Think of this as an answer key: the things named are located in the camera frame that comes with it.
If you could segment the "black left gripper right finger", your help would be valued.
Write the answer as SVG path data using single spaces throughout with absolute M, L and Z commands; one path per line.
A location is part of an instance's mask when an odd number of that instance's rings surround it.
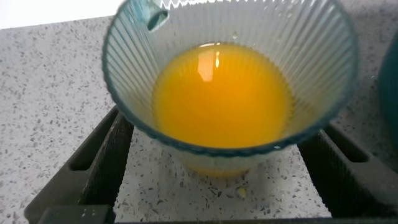
M 332 125 L 298 144 L 333 217 L 396 217 L 397 173 Z

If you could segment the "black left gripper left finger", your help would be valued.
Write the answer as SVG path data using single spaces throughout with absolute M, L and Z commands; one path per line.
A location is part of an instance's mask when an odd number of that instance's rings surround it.
M 133 130 L 113 108 L 28 204 L 28 222 L 114 223 Z

